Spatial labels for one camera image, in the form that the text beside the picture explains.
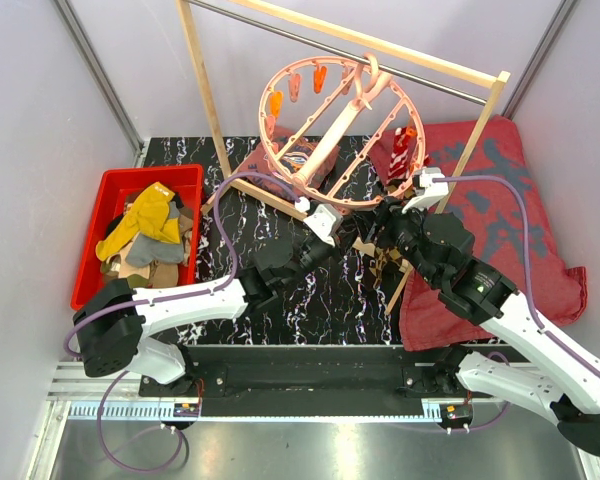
black marble surface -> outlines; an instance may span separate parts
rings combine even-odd
[[[344,137],[334,170],[325,179],[335,182],[368,137]],[[233,168],[258,144],[258,137],[226,138]],[[211,195],[222,181],[211,138],[153,138],[145,167],[198,163],[205,167],[204,190]],[[340,195],[369,199],[380,192],[373,166],[363,162]],[[265,240],[290,241],[305,229],[284,213],[237,190],[221,201],[221,217],[235,245],[240,264],[262,248]],[[196,281],[204,282],[228,272],[229,254],[211,217],[203,217],[198,248]],[[217,320],[178,328],[161,334],[163,341],[193,344],[381,344],[401,343],[398,330],[399,304],[392,314],[386,305],[400,280],[399,272],[388,272],[382,285],[373,288],[371,259],[353,250],[341,263],[330,261],[290,286],[279,308],[265,314],[243,316],[235,323]]]

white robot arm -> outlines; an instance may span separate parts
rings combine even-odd
[[[524,407],[557,425],[576,446],[600,456],[600,359],[578,345],[540,312],[530,314],[525,295],[493,267],[471,255],[475,238],[452,214],[427,209],[448,193],[440,170],[415,176],[416,195],[406,204],[389,198],[373,212],[367,241],[395,246],[440,290],[448,310],[505,340],[542,372],[506,366],[462,350],[434,368],[448,389],[461,385]],[[109,375],[123,369],[170,384],[186,375],[190,361],[180,347],[156,333],[211,319],[237,319],[263,311],[280,288],[348,250],[357,230],[347,230],[331,206],[320,205],[305,220],[310,234],[299,248],[276,243],[263,248],[235,279],[163,290],[129,289],[111,282],[74,316],[76,327],[111,305],[130,306],[77,328],[85,372]]]

floor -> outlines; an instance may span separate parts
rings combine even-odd
[[[496,413],[476,406],[478,423]],[[147,427],[141,422],[107,422],[113,449]],[[438,432],[438,427],[421,426]],[[343,479],[343,480],[580,480],[585,478],[573,449],[539,417],[512,408],[502,421],[482,432],[448,437],[419,433],[399,425],[374,424],[225,424],[199,423],[185,430],[189,457],[160,479]],[[175,439],[153,432],[117,456],[139,468],[164,462]],[[54,480],[138,478],[122,472],[103,454],[95,422],[70,421],[65,429]]]

white wall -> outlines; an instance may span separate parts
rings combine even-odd
[[[0,2],[0,479],[21,478],[102,172],[132,151],[52,2]]]
[[[567,331],[600,356],[600,0],[580,2],[515,121],[560,253],[588,270]]]
[[[141,136],[210,134],[173,0],[72,0],[72,3]],[[363,47],[226,1],[209,3],[344,50],[365,52]],[[513,75],[503,95],[503,106],[559,1],[273,0],[273,3],[493,75],[508,70]],[[199,7],[192,8],[223,133],[257,134],[257,105],[271,76],[293,61],[323,53]],[[406,62],[394,59],[387,63],[485,96],[484,89]],[[340,77],[340,72],[329,78],[336,77]],[[306,75],[304,84],[308,88],[301,97],[304,100],[313,98],[311,81]],[[477,105],[403,80],[400,83],[425,121],[475,118],[479,114]],[[300,107],[296,104],[293,111],[288,110],[289,105],[286,102],[281,122],[291,128],[299,126],[299,118],[306,118],[314,110],[310,102]],[[375,131],[378,115],[384,118],[389,109],[384,106],[361,118],[351,133]],[[285,112],[289,112],[288,117],[284,117]],[[327,116],[316,125],[312,133],[323,133],[328,119]]]

tan cloth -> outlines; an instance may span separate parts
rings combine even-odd
[[[180,235],[184,235],[186,232],[193,228],[193,220],[184,215],[180,215],[178,219],[178,227],[180,228]]]
[[[156,263],[150,282],[152,288],[175,287],[178,285],[178,265],[173,263]]]
[[[185,267],[189,266],[189,260],[191,259],[191,236],[192,235],[193,234],[192,234],[191,230],[189,230],[182,236],[182,243],[184,245],[184,260],[182,261],[182,264]]]
[[[131,250],[133,242],[136,238],[137,235],[133,238],[133,240],[127,243],[122,250],[120,250],[120,270],[118,271],[118,278],[127,278],[131,275],[139,275],[142,278],[148,279],[149,275],[151,274],[151,267],[149,265],[144,267],[134,267],[127,263],[127,255],[129,255],[129,251]]]
[[[149,285],[149,279],[133,274],[127,277],[127,283],[131,288],[146,288]]]

